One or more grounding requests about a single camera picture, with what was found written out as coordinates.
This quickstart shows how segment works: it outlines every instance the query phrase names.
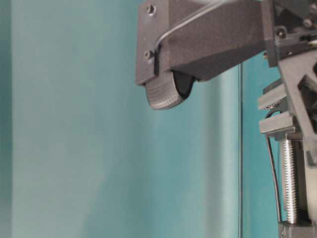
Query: metal screw thread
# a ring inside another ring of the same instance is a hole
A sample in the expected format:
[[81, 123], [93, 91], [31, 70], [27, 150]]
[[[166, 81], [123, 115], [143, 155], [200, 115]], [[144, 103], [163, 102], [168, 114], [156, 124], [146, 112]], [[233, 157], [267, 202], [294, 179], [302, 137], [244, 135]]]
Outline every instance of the metal screw thread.
[[284, 172], [287, 222], [296, 224], [298, 220], [296, 160], [291, 140], [284, 141]]

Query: teal background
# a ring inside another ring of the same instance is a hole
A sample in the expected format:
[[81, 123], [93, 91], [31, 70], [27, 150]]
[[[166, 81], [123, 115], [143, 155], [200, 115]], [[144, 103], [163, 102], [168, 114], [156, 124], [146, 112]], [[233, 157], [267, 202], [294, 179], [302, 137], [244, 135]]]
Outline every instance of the teal background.
[[[139, 3], [0, 1], [1, 237], [238, 236], [238, 68], [151, 110], [134, 84]], [[253, 159], [250, 191], [271, 181]]]

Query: screw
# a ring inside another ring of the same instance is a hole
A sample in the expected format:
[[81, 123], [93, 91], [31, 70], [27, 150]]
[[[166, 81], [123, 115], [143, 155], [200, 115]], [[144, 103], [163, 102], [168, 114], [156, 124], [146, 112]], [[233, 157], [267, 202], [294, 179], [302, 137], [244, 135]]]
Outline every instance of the screw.
[[316, 14], [317, 13], [317, 5], [316, 3], [313, 3], [309, 6], [309, 13], [310, 14]]
[[313, 26], [313, 22], [312, 20], [310, 20], [309, 18], [306, 18], [304, 21], [303, 21], [303, 25], [306, 27], [306, 28], [311, 28]]
[[153, 6], [153, 5], [148, 5], [147, 6], [148, 15], [153, 16], [155, 11], [156, 11], [156, 7], [155, 6]]
[[145, 51], [144, 58], [149, 60], [154, 56], [154, 53], [152, 51]]
[[280, 29], [278, 30], [277, 35], [279, 36], [279, 38], [285, 38], [286, 33], [284, 30]]
[[283, 143], [286, 213], [287, 222], [296, 224], [298, 219], [297, 181], [296, 181], [296, 158], [291, 140]]

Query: black cable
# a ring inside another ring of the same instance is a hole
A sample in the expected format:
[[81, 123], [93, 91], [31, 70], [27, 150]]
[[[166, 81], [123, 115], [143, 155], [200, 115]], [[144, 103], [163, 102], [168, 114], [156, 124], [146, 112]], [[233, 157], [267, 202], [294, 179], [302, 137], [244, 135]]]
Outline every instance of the black cable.
[[[265, 118], [267, 119], [267, 118], [271, 117], [275, 112], [276, 111], [269, 112]], [[267, 150], [268, 150], [269, 159], [270, 159], [270, 163], [271, 163], [271, 172], [272, 172], [272, 176], [273, 176], [277, 221], [281, 222], [282, 216], [281, 216], [281, 204], [280, 204], [280, 198], [279, 198], [278, 182], [277, 182], [275, 162], [274, 162], [274, 157], [273, 157], [273, 152], [272, 152], [271, 141], [270, 141], [268, 135], [265, 135], [265, 140], [266, 140], [266, 144], [267, 144]]]

